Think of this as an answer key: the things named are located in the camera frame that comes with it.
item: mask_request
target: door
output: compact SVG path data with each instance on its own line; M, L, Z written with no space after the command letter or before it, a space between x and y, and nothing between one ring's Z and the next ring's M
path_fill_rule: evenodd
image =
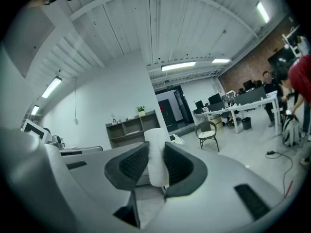
M176 123L171 104L168 99L162 100L159 103L166 127Z
M178 103L178 105L179 105L180 112L181 112L181 114L183 115L184 121L185 121L186 123L191 123L191 120L190 120L190 118L189 118L189 116L188 116L186 107L185 107L185 105L184 105L184 100L183 100L184 98L183 98L183 96L180 94L179 89L175 90L175 91L174 91L174 94L175 94L175 97L176 97L176 99L177 99L177 103Z

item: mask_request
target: trash can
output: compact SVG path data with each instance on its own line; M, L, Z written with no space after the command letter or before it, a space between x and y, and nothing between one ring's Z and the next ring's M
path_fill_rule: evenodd
M243 129L248 130L252 127L251 118L246 117L242 119Z

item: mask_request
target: wooden chair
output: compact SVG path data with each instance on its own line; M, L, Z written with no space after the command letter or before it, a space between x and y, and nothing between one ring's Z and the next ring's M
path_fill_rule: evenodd
M214 139L216 141L217 149L219 152L218 142L216 139L217 128L216 128L215 123L210 122L210 121L202 122L195 127L194 132L200 140L201 149L203 149L203 142L205 142L208 139Z

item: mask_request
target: ceiling light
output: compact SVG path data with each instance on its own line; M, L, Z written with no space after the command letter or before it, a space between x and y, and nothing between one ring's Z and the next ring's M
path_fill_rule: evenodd
M228 63L229 59L214 59L212 63Z
M195 61L183 62L183 63L172 64L172 65L165 65L165 66L161 66L161 71L168 71L168 70L182 68L182 67L192 67L194 65L195 65Z
M42 97L46 99L51 94L51 92L61 83L61 81L62 79L56 76L52 83L50 83L48 88L45 90Z
M31 115L34 116L37 113L38 110L39 110L39 106L35 105L34 108L33 108L33 111L31 111Z
M268 23L268 21L270 20L270 18L269 18L269 16L268 16L266 10L265 10L264 7L262 6L262 3L261 3L261 2L258 2L256 7L257 7L257 9L259 10L259 12L261 13L261 16L262 16L262 18L264 19L264 21L265 21L266 23Z

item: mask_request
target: backpack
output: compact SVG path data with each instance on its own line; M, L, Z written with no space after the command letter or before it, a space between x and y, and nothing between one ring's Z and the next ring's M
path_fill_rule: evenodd
M295 115L285 115L282 120L282 138L286 147L301 147L302 126Z

